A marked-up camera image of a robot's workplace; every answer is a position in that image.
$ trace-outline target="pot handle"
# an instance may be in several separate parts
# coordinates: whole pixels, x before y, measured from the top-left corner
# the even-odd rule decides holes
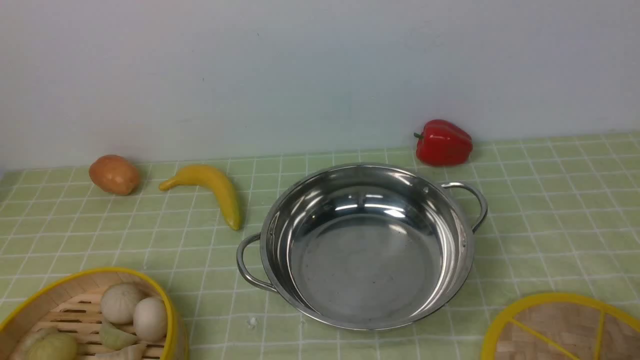
[[[246,280],[246,282],[250,283],[256,288],[260,288],[267,291],[273,291],[277,293],[278,290],[276,290],[276,288],[273,285],[258,279],[252,274],[249,274],[249,270],[247,270],[246,265],[244,264],[244,250],[249,244],[256,242],[258,240],[260,240],[260,233],[249,236],[248,238],[244,239],[240,243],[240,245],[238,245],[238,250],[236,251],[236,261],[238,264],[238,271],[240,272],[240,275],[242,275],[242,277]]]
[[[486,213],[489,210],[489,206],[486,203],[486,199],[484,198],[484,195],[475,187],[469,184],[459,183],[457,181],[451,181],[450,183],[442,183],[440,184],[440,186],[442,186],[445,189],[450,189],[450,188],[465,189],[466,191],[472,193],[478,199],[478,202],[480,203],[480,215],[476,219],[476,223],[471,228],[473,232],[478,230],[478,227],[480,227],[480,225],[482,225],[482,223],[484,222],[484,218],[486,218]]]

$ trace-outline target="pot rim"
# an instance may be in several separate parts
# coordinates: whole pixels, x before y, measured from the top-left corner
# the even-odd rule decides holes
[[[464,258],[461,258],[459,260],[458,266],[463,265],[464,269],[461,270],[460,272],[460,276],[458,279],[456,279],[454,282],[451,283],[451,285],[449,286],[449,289],[447,291],[444,291],[440,294],[439,297],[436,298],[437,301],[435,301],[434,303],[432,303],[432,308],[428,308],[429,310],[426,311],[421,311],[419,313],[415,313],[412,316],[409,316],[406,318],[405,321],[401,321],[399,322],[397,325],[394,326],[389,326],[389,327],[358,327],[356,326],[356,324],[351,323],[351,322],[343,322],[340,321],[339,319],[335,319],[335,318],[329,318],[327,316],[324,316],[320,313],[318,313],[317,311],[313,310],[312,308],[307,307],[306,305],[304,305],[303,303],[301,303],[300,301],[298,301],[297,299],[295,299],[288,291],[285,290],[285,288],[280,284],[280,281],[278,281],[272,267],[271,264],[269,264],[269,258],[268,258],[268,253],[267,253],[267,243],[269,240],[269,225],[270,223],[273,221],[273,217],[274,215],[277,213],[277,211],[279,210],[281,204],[285,201],[286,198],[288,198],[288,196],[290,196],[290,194],[295,191],[295,189],[297,189],[300,185],[302,185],[303,183],[306,183],[307,181],[309,181],[310,179],[313,179],[314,177],[320,175],[320,174],[324,174],[327,172],[331,172],[334,170],[339,170],[342,168],[349,168],[349,167],[380,167],[380,168],[385,168],[385,169],[389,169],[389,170],[393,170],[396,172],[402,172],[414,177],[418,177],[424,181],[426,181],[427,183],[429,183],[430,185],[433,185],[433,188],[435,188],[437,190],[437,192],[446,199],[447,204],[449,205],[450,208],[452,208],[452,210],[454,211],[454,213],[457,215],[456,218],[459,220],[459,222],[456,222],[457,225],[459,227],[461,227],[461,229],[459,228],[459,233],[463,234],[464,237],[461,238],[461,240],[464,242],[464,247],[466,247],[466,255]],[[291,185],[286,191],[284,191],[284,193],[282,193],[277,200],[274,202],[274,204],[271,206],[271,208],[269,209],[269,212],[267,213],[264,222],[262,223],[262,228],[260,230],[260,234],[259,234],[259,238],[260,238],[260,260],[262,262],[262,267],[264,268],[264,271],[267,275],[267,278],[269,279],[269,282],[271,283],[271,287],[272,288],[268,288],[265,287],[265,289],[267,290],[271,290],[271,291],[275,291],[277,292],[280,296],[282,296],[285,301],[287,301],[291,306],[295,307],[298,311],[300,311],[301,313],[328,325],[332,325],[335,327],[339,327],[342,329],[349,329],[349,330],[357,330],[357,331],[372,331],[372,330],[388,330],[388,329],[395,329],[398,327],[403,327],[406,325],[410,325],[411,323],[414,323],[416,321],[419,321],[427,316],[429,316],[430,314],[434,313],[435,311],[437,311],[438,309],[440,309],[442,306],[444,306],[448,301],[450,301],[453,296],[455,296],[455,294],[460,290],[460,288],[462,287],[462,285],[464,284],[464,282],[466,281],[470,271],[471,271],[471,265],[473,262],[473,258],[474,258],[474,254],[475,254],[475,239],[474,239],[474,231],[475,229],[483,222],[485,216],[486,216],[486,200],[484,199],[484,197],[478,192],[479,196],[482,198],[478,198],[479,202],[481,203],[481,211],[484,210],[484,213],[481,214],[481,216],[478,218],[477,224],[474,226],[473,230],[471,228],[471,226],[468,224],[468,221],[466,219],[466,217],[464,217],[464,212],[461,210],[460,206],[457,204],[457,202],[453,199],[453,197],[451,197],[447,192],[444,191],[445,189],[441,186],[441,184],[433,182],[432,180],[418,175],[415,172],[412,172],[410,170],[407,170],[405,168],[401,168],[401,167],[395,167],[392,165],[387,165],[387,164],[382,164],[382,163],[348,163],[348,164],[341,164],[341,165],[335,165],[329,168],[324,168],[322,170],[319,170],[317,172],[314,172],[313,174],[309,174],[308,176],[304,177],[303,179],[300,179],[299,181],[297,181],[296,183],[294,183],[293,185]]]

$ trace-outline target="potato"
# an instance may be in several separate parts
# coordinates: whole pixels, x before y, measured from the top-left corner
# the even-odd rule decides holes
[[[138,169],[118,155],[101,156],[89,167],[89,177],[100,189],[117,195],[129,195],[140,184]]]

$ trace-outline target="white grid line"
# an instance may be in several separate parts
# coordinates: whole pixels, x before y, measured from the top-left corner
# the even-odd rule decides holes
[[[498,151],[496,151],[496,153],[497,153],[498,159],[500,159],[500,153],[498,153]],[[502,165],[502,163],[500,164],[500,167],[502,168],[502,171],[505,171],[505,169],[504,169],[504,165]],[[520,208],[520,211],[522,211],[522,203],[520,202],[520,199],[516,196],[516,194],[517,194],[517,193],[516,193],[516,191],[515,191],[515,190],[514,190],[514,188],[513,188],[513,184],[511,184],[511,181],[508,181],[508,180],[507,180],[507,182],[509,183],[509,188],[511,189],[511,193],[514,195],[513,197],[514,197],[514,199],[515,199],[515,201],[516,201],[516,204],[518,204],[518,207]],[[524,219],[524,224],[525,224],[525,226],[526,226],[526,228],[527,228],[527,232],[531,234],[531,226],[529,225],[529,221],[527,220],[527,217],[522,217],[522,218]],[[498,239],[499,239],[499,241],[500,241],[500,247],[501,247],[501,249],[502,249],[502,251],[503,251],[503,254],[505,255],[505,258],[507,259],[507,262],[509,263],[509,267],[511,268],[511,275],[513,276],[513,275],[514,275],[514,273],[513,273],[513,267],[511,266],[511,263],[510,263],[510,262],[509,262],[509,260],[508,260],[508,256],[506,255],[506,251],[504,251],[504,244],[502,243],[502,238],[501,238],[501,236],[499,236],[499,235],[498,235]],[[536,252],[538,253],[538,257],[539,257],[540,261],[542,262],[542,266],[543,266],[543,267],[544,267],[544,269],[545,269],[545,273],[547,273],[547,277],[548,277],[548,281],[549,281],[549,286],[551,286],[551,289],[555,291],[555,290],[556,290],[556,287],[554,286],[553,281],[551,281],[551,276],[549,275],[549,270],[548,270],[548,268],[547,268],[547,263],[545,262],[545,259],[544,259],[544,257],[542,256],[542,253],[540,252],[540,248],[538,247],[538,243],[537,243],[537,242],[536,242],[536,240],[535,240],[535,239],[533,239],[533,238],[532,238],[531,240],[532,240],[532,242],[533,242],[533,245],[534,245],[534,246],[535,246],[535,248],[536,248]],[[520,289],[518,289],[517,284],[515,284],[515,283],[514,283],[514,285],[515,285],[515,287],[516,287],[516,292],[518,293],[518,296],[521,296],[521,294],[520,294]]]
[[[251,202],[251,190],[253,190],[253,180],[255,179],[255,162],[256,160],[253,159],[251,189],[249,191],[249,198],[247,199],[247,202]],[[243,228],[242,232],[243,232],[243,237],[246,236],[246,227]],[[236,301],[236,290],[238,288],[238,278],[240,278],[239,274],[240,272],[236,272],[236,281],[234,283],[234,292],[233,294],[231,294],[231,306],[229,307],[229,315],[234,313],[234,302]],[[225,334],[225,346],[222,348],[222,360],[225,360],[225,354],[227,353],[227,344],[229,341],[229,330],[231,330],[231,316],[229,316],[229,321],[227,321],[227,333]]]
[[[229,162],[230,162],[230,158],[229,160],[227,160],[227,171],[229,169]],[[218,214],[216,215],[216,223],[218,223],[218,219],[220,218],[220,211],[218,212]],[[209,254],[207,255],[207,262],[205,263],[204,266],[204,274],[202,276],[202,280],[200,281],[200,291],[197,293],[198,298],[196,300],[196,308],[193,312],[193,316],[198,316],[198,312],[200,311],[200,302],[202,301],[202,294],[204,293],[204,284],[206,282],[207,279],[207,272],[209,270],[213,270],[209,268],[209,263],[211,262],[211,253],[213,252],[214,249],[214,245],[215,245],[215,241],[216,241],[216,228],[213,228],[213,235],[211,237],[211,246],[209,247]],[[193,331],[196,327],[196,320],[193,320],[192,324],[191,324],[191,329],[189,331],[189,343],[193,343],[193,337],[191,336],[191,334],[193,334]]]
[[[527,157],[527,159],[531,160],[531,159],[529,158],[529,154],[527,153],[527,149],[524,147],[524,145],[522,145],[522,142],[520,142],[520,145],[522,146],[522,151],[524,151],[524,154],[525,154],[525,156]],[[540,187],[542,187],[542,182],[540,181],[540,179],[538,179],[538,183],[540,184]],[[546,194],[546,193],[545,193],[545,194],[544,194],[544,196],[545,196],[545,198],[547,199],[547,202],[551,205],[551,208],[553,209],[553,206],[554,206],[554,205],[553,205],[553,203],[551,202],[551,200],[549,199],[548,194]],[[560,221],[560,219],[558,218],[557,214],[556,214],[556,213],[553,213],[553,212],[552,212],[552,214],[554,214],[554,218],[556,219],[556,221],[558,222],[558,224],[560,224],[560,226],[563,228],[563,230],[566,230],[566,229],[564,228],[564,225],[563,225],[562,221]],[[571,250],[572,250],[572,251],[574,251],[574,253],[575,253],[575,247],[573,246],[573,243],[572,243],[571,239],[569,239],[569,246],[571,247]],[[575,254],[574,254],[574,258],[575,258],[576,263],[578,264],[578,268],[580,268],[580,272],[582,273],[582,276],[586,279],[587,274],[586,274],[586,272],[584,271],[584,267],[582,266],[582,263],[580,262],[580,258],[579,258],[578,256],[576,256]],[[592,295],[595,295],[595,291],[593,290],[593,285],[592,285],[588,280],[587,280],[587,283],[589,284],[589,289],[591,290],[591,294],[592,294]]]

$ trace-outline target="yellow steamer rim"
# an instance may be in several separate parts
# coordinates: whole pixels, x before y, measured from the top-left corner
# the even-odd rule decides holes
[[[35,293],[0,323],[0,360],[13,359],[13,352],[27,334],[43,327],[57,327],[78,342],[76,359],[93,360],[106,352],[100,344],[100,298],[111,285],[132,282],[145,293],[158,296],[167,312],[164,340],[149,344],[143,358],[187,360],[188,337],[180,314],[162,287],[145,274],[128,268],[96,268],[70,275]],[[123,330],[133,332],[131,325]]]
[[[554,349],[554,352],[556,352],[556,354],[564,355],[564,358],[567,360],[584,360],[583,357],[576,356],[570,350],[570,348],[559,344],[558,342],[545,336],[545,334],[534,330],[532,327],[529,327],[527,324],[516,319],[520,313],[523,313],[524,311],[527,311],[532,307],[549,306],[553,305],[554,303],[575,304],[577,306],[589,307],[599,312],[599,318],[596,318],[595,321],[596,333],[594,338],[595,342],[593,346],[593,353],[589,355],[589,360],[605,358],[608,359],[609,355],[611,355],[606,353],[605,347],[603,346],[606,332],[606,318],[615,318],[617,319],[617,321],[626,324],[626,326],[628,326],[631,331],[636,331],[638,334],[640,334],[640,321],[627,314],[626,312],[618,309],[617,307],[608,305],[602,301],[592,299],[590,297],[572,293],[542,293],[522,298],[509,305],[500,314],[498,314],[498,316],[496,316],[491,326],[489,326],[486,336],[484,337],[481,360],[494,360],[497,358],[497,352],[500,351],[499,343],[501,341],[501,336],[503,334],[503,331],[508,327],[516,327],[521,329],[525,333],[531,335],[533,338],[540,340],[542,343],[546,343],[549,348]]]

